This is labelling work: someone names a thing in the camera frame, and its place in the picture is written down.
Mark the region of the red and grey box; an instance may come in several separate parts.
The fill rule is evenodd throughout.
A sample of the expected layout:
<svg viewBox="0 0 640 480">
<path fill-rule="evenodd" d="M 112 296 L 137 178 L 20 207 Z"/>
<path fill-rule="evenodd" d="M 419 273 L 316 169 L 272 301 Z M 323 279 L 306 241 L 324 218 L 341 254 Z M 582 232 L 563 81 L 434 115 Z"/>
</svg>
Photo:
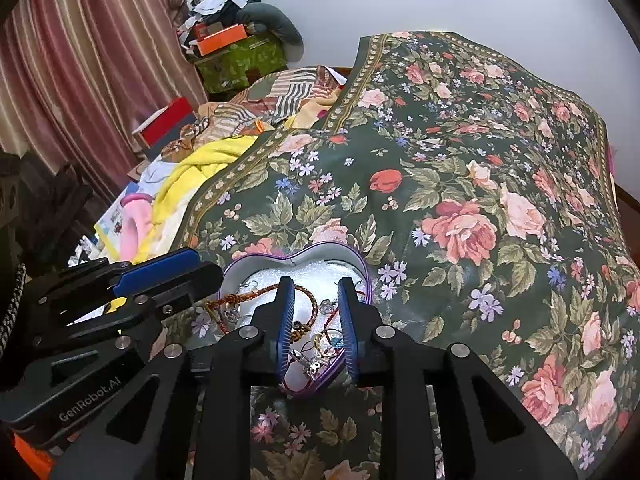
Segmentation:
<svg viewBox="0 0 640 480">
<path fill-rule="evenodd" d="M 142 153 L 148 159 L 154 159 L 169 142 L 178 139 L 183 127 L 192 125 L 195 121 L 191 103 L 182 96 L 157 110 L 132 135 Z"/>
</svg>

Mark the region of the red striped curtain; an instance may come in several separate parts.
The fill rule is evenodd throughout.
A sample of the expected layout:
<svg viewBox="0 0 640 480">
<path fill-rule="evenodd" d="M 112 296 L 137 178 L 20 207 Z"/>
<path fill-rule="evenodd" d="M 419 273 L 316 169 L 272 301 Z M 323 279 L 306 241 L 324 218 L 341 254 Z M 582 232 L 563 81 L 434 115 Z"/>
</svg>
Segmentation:
<svg viewBox="0 0 640 480">
<path fill-rule="evenodd" d="M 102 200 L 141 152 L 132 135 L 177 98 L 206 100 L 179 44 L 186 0 L 1 0 L 1 146 L 73 162 Z"/>
</svg>

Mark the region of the orange shoe box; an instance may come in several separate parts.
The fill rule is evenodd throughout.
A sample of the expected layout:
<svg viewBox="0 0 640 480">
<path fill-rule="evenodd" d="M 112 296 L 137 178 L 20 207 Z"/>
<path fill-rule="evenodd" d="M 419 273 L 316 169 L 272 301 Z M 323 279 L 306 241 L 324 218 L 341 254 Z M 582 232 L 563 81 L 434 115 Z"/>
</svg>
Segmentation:
<svg viewBox="0 0 640 480">
<path fill-rule="evenodd" d="M 228 47 L 230 44 L 241 41 L 246 37 L 247 33 L 245 27 L 241 24 L 236 24 L 198 40 L 196 46 L 198 47 L 198 53 L 201 56 L 204 56 Z"/>
</svg>

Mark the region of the purple heart-shaped tin box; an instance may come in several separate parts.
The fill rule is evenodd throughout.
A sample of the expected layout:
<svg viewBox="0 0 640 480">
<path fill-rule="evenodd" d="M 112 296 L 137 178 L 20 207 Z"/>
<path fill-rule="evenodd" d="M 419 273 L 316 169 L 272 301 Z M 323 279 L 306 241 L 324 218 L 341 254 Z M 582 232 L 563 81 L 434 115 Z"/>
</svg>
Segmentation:
<svg viewBox="0 0 640 480">
<path fill-rule="evenodd" d="M 295 307 L 288 362 L 281 388 L 290 396 L 311 396 L 340 374 L 345 365 L 343 330 L 337 313 L 337 284 L 350 278 L 362 301 L 372 298 L 369 268 L 351 247 L 322 242 L 288 256 L 247 255 L 228 265 L 217 294 L 241 298 L 235 308 L 221 309 L 234 328 L 250 322 L 254 311 L 274 299 L 281 278 L 295 286 Z M 293 361 L 292 349 L 316 356 L 326 366 L 316 378 L 308 378 Z"/>
</svg>

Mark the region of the picture booklet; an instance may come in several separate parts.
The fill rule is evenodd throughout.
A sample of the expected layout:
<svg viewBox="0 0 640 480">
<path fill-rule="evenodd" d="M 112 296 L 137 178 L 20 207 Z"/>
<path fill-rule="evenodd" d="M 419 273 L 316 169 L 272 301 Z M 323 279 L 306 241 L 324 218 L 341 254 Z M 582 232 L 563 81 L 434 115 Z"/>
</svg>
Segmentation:
<svg viewBox="0 0 640 480">
<path fill-rule="evenodd" d="M 112 260 L 119 259 L 120 232 L 122 232 L 122 200 L 128 194 L 137 193 L 138 189 L 137 182 L 129 182 L 94 225 L 96 237 L 102 243 L 108 258 Z"/>
</svg>

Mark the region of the yellow fleece blanket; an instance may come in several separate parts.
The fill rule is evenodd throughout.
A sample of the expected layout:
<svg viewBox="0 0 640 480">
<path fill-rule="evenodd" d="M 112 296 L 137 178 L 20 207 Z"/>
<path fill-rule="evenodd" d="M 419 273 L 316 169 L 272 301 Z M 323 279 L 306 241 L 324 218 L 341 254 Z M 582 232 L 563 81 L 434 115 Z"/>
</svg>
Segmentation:
<svg viewBox="0 0 640 480">
<path fill-rule="evenodd" d="M 197 148 L 179 162 L 165 179 L 151 205 L 150 229 L 130 259 L 142 263 L 152 258 L 151 246 L 160 238 L 165 222 L 178 205 L 209 178 L 234 164 L 257 140 L 257 136 L 230 136 Z"/>
</svg>

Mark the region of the floral dark green bedspread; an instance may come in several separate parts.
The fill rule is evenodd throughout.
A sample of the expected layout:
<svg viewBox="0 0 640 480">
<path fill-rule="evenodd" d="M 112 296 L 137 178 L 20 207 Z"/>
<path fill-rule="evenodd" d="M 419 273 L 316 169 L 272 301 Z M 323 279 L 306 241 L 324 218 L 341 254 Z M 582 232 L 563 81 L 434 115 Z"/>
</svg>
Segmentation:
<svg viewBox="0 0 640 480">
<path fill-rule="evenodd" d="M 451 32 L 364 37 L 310 128 L 267 134 L 186 208 L 218 266 L 354 248 L 384 322 L 467 344 L 591 479 L 639 404 L 639 269 L 604 121 Z"/>
</svg>

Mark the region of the grey neck pillow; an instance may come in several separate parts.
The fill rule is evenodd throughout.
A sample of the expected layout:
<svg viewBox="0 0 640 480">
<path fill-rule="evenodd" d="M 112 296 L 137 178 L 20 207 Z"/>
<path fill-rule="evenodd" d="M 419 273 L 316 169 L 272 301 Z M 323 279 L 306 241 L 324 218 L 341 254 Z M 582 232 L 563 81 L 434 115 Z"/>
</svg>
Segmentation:
<svg viewBox="0 0 640 480">
<path fill-rule="evenodd" d="M 301 46 L 302 35 L 293 22 L 276 6 L 264 2 L 249 2 L 235 14 L 236 21 L 251 34 L 270 32 L 284 44 Z"/>
</svg>

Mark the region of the small silver charm earring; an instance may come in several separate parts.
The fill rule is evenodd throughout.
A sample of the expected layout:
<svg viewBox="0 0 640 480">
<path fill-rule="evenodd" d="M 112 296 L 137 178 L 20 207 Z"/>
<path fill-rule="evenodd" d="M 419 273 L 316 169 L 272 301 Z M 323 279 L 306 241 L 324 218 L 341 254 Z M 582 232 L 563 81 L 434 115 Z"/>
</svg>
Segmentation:
<svg viewBox="0 0 640 480">
<path fill-rule="evenodd" d="M 320 372 L 323 370 L 323 367 L 326 366 L 326 363 L 316 356 L 305 356 L 302 352 L 292 349 L 290 351 L 290 355 L 293 361 L 297 362 L 301 367 L 303 367 L 303 373 L 308 378 L 316 378 Z"/>
</svg>

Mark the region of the striped patchwork quilt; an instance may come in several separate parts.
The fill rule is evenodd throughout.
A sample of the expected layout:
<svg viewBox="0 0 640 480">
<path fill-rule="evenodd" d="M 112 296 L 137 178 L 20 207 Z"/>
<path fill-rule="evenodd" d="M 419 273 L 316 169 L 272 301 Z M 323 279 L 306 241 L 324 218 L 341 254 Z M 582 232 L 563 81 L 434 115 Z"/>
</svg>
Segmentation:
<svg viewBox="0 0 640 480">
<path fill-rule="evenodd" d="M 186 116 L 160 159 L 181 162 L 203 145 L 230 136 L 309 128 L 328 114 L 344 84 L 342 74 L 323 65 L 269 74 L 231 100 L 207 102 Z"/>
</svg>

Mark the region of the green patterned storage box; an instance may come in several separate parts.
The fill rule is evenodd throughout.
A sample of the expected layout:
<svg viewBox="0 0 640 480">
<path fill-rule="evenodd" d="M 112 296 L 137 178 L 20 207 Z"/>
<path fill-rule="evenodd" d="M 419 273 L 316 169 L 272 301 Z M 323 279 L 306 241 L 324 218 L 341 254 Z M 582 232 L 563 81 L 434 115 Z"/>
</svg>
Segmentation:
<svg viewBox="0 0 640 480">
<path fill-rule="evenodd" d="M 210 94 L 241 91 L 259 78 L 288 68 L 281 41 L 270 32 L 229 44 L 193 64 Z"/>
</svg>

